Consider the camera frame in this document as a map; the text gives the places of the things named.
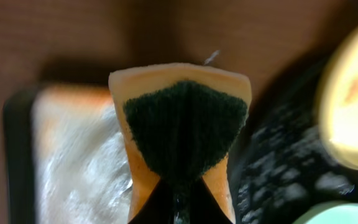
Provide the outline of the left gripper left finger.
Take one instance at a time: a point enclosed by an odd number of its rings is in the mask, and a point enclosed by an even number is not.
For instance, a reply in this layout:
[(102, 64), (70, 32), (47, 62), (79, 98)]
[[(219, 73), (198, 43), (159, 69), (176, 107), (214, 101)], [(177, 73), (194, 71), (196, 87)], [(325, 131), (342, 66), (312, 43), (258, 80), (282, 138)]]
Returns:
[(173, 191), (160, 180), (140, 212), (128, 224), (172, 224), (173, 223)]

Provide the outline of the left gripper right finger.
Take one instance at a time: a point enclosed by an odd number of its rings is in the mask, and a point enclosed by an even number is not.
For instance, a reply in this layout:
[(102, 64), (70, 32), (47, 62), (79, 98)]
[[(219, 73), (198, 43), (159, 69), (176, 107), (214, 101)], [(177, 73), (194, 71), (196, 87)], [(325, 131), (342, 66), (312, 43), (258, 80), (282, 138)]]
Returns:
[(190, 223), (232, 224), (202, 179), (197, 180), (191, 188)]

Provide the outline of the green and yellow sponge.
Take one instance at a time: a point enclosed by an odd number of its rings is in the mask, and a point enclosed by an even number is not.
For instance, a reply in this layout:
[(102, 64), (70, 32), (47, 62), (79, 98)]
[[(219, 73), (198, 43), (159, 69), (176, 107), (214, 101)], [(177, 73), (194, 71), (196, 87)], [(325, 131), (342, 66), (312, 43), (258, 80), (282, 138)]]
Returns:
[(190, 192), (204, 180), (234, 223), (227, 162), (246, 124), (250, 80), (218, 68), (169, 63), (109, 76), (133, 189), (128, 221), (160, 180), (173, 191), (173, 223), (190, 223)]

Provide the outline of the light green plate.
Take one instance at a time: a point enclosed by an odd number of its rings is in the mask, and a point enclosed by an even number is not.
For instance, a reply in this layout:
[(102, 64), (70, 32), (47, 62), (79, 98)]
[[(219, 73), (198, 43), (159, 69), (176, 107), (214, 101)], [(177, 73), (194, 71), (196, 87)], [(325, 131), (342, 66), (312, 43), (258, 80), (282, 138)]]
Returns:
[(311, 207), (293, 224), (358, 224), (358, 203), (321, 203)]

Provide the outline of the yellow plate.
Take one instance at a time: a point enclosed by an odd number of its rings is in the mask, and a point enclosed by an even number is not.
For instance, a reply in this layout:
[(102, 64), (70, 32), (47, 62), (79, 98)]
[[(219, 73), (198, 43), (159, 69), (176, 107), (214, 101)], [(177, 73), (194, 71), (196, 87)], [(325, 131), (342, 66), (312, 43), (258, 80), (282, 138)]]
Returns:
[(358, 170), (358, 27), (323, 70), (316, 106), (325, 150), (339, 164)]

